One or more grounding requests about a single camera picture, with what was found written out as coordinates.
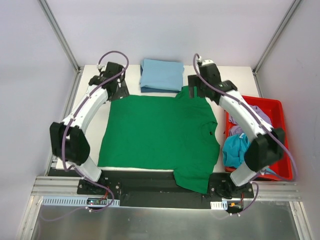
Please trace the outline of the aluminium frame post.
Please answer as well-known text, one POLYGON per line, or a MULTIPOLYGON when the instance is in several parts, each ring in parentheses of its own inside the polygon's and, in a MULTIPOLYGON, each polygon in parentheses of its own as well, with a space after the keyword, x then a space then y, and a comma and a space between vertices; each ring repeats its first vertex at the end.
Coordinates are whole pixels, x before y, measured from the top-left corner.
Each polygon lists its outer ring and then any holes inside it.
POLYGON ((51 10, 51 7, 47 0, 37 0, 42 12, 44 13, 49 25, 51 26, 60 46, 62 47, 62 50, 64 51, 68 61, 70 62, 72 68, 79 73, 81 70, 81 66, 79 65, 78 61, 75 58, 75 55, 73 54, 70 45, 65 38, 58 21, 55 18, 55 15, 53 11, 51 10))
POLYGON ((301 5, 302 0, 293 0, 289 5, 287 11, 285 12, 283 18, 281 19, 278 27, 276 28, 275 32, 273 33, 271 39, 269 40, 267 46, 265 47, 262 55, 260 56, 259 60, 257 61, 256 65, 252 69, 253 75, 256 76, 259 70, 261 69, 262 65, 264 64, 265 60, 267 59, 268 55, 274 48, 277 41, 280 39, 282 33, 288 26, 290 20, 298 10, 299 6, 301 5))

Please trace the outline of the red plastic bin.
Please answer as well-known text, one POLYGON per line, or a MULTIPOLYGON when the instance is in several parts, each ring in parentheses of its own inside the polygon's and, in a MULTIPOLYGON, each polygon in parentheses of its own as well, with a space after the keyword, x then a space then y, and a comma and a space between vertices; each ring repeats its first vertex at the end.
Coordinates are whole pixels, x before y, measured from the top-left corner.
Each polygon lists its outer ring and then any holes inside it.
MULTIPOLYGON (((282 128, 284 132, 286 132, 286 124, 285 118, 283 113, 282 103, 279 100, 269 99, 269 98, 260 98, 260 97, 253 97, 253 96, 243 96, 244 100, 251 106, 258 106, 262 112, 264 112, 270 119, 271 125, 275 128, 282 128)), ((230 114, 225 111, 225 139, 231 136, 229 130, 236 126, 236 124, 229 121, 230 114)), ((288 139, 287 135, 285 135, 284 140, 285 147, 289 150, 288 139)), ((236 170, 234 167, 229 167, 224 165, 224 170, 228 173, 233 172, 236 170)), ((273 172, 275 172, 278 176, 284 178, 287 181, 293 180, 293 170, 292 170, 292 163, 290 157, 284 152, 283 158, 273 165, 269 167, 273 172)), ((271 180, 271 181, 282 181, 281 178, 266 173, 265 175, 260 177, 264 180, 271 180)))

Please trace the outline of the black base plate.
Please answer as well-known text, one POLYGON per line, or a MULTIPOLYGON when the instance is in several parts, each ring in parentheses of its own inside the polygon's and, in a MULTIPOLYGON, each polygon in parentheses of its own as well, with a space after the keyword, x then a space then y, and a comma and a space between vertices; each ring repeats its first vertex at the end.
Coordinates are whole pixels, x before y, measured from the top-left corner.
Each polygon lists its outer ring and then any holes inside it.
POLYGON ((204 193, 178 186, 172 172, 104 170, 102 175, 105 179, 101 185, 111 193, 80 179, 76 184, 77 194, 115 198, 122 207, 175 209, 209 209, 212 202, 223 199, 243 206, 245 198, 254 197, 250 183, 233 187, 228 173, 212 173, 204 193))

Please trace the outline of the teal crumpled t-shirt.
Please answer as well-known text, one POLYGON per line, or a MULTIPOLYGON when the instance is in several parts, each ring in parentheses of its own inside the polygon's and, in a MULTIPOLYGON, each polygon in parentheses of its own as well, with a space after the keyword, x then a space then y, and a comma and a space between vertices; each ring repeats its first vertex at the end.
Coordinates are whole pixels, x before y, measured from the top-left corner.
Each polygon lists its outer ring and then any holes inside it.
POLYGON ((245 133, 229 136, 222 148, 222 161, 225 167, 237 169, 245 161, 245 153, 250 141, 245 133))

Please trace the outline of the green t-shirt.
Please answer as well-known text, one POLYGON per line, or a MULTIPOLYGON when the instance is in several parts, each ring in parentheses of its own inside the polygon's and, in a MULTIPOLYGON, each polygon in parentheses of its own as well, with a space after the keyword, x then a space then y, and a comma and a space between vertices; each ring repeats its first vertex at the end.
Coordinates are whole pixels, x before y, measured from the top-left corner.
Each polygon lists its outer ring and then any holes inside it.
POLYGON ((207 192, 218 161, 210 104, 184 87, 175 97, 130 95, 110 105, 98 166, 171 170, 178 186, 207 192))

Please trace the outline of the right aluminium frame post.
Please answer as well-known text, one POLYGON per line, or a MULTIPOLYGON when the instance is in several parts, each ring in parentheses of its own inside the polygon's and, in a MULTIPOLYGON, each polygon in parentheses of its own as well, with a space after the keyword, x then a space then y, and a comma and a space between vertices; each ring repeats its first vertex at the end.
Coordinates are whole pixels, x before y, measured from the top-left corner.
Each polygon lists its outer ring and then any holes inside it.
POLYGON ((262 55, 260 56, 259 60, 257 61, 256 65, 252 69, 253 75, 256 76, 259 70, 261 69, 262 65, 264 64, 265 60, 267 59, 268 55, 274 48, 277 41, 280 39, 282 33, 288 26, 290 20, 298 10, 299 6, 301 5, 302 0, 293 0, 289 5, 287 11, 285 12, 283 18, 281 19, 278 27, 276 28, 275 32, 273 33, 271 39, 269 40, 267 46, 265 47, 262 55))

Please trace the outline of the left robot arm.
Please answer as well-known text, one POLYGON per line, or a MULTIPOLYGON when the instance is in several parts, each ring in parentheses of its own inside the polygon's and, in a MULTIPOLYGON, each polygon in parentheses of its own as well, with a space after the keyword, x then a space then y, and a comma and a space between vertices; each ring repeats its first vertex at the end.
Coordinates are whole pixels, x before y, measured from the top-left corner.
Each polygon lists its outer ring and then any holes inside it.
POLYGON ((53 155, 62 161, 65 170, 74 168, 81 177, 90 180, 88 188, 96 195, 105 191, 106 183, 102 170, 90 157, 85 133, 103 104, 129 96, 125 74, 125 67, 108 62, 104 70, 89 80, 84 96, 71 113, 49 127, 53 155))

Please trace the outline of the light blue folded t-shirt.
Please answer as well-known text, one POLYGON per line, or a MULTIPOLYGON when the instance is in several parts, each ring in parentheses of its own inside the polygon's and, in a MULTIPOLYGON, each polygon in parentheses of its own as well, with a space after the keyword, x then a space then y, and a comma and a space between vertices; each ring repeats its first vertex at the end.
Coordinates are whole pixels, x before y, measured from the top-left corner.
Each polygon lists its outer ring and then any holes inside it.
POLYGON ((143 59, 140 63, 142 87, 181 91, 183 88, 184 64, 176 61, 143 59))

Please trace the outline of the left aluminium frame post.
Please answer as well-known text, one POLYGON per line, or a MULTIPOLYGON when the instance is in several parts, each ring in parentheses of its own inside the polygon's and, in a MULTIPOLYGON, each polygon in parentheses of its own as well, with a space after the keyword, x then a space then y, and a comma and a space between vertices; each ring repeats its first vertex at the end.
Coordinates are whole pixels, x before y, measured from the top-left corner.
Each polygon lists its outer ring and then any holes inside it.
POLYGON ((60 46, 62 47, 62 50, 64 51, 68 61, 70 62, 72 68, 79 73, 81 70, 81 66, 79 65, 78 61, 75 58, 75 55, 73 54, 70 45, 65 38, 58 21, 55 18, 55 15, 53 11, 51 10, 51 7, 47 0, 37 0, 42 12, 44 13, 49 25, 51 26, 60 46))

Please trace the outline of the lavender crumpled t-shirt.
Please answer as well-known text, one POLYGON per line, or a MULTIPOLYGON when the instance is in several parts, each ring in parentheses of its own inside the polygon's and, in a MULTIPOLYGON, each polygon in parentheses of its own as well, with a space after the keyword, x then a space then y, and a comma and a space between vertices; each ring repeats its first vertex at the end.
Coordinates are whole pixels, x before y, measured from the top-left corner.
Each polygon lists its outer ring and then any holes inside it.
MULTIPOLYGON (((262 118, 269 125, 272 124, 271 119, 257 106, 250 105, 255 113, 258 114, 260 118, 262 118)), ((228 131, 229 136, 241 135, 244 133, 243 129, 238 125, 237 121, 229 115, 228 121, 232 124, 231 128, 228 131)))

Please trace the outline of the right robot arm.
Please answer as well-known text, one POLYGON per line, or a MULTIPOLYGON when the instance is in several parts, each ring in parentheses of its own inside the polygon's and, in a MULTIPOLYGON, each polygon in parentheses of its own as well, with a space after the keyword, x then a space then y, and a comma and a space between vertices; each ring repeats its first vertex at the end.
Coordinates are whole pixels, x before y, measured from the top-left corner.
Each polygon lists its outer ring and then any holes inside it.
POLYGON ((264 121, 232 81, 222 81, 219 69, 212 60, 194 59, 193 68, 195 74, 188 77, 189 94, 193 96, 198 93, 223 108, 235 119, 250 142, 243 163, 230 174, 230 181, 225 184, 226 194, 234 198, 260 171, 278 162, 287 153, 285 131, 264 121))

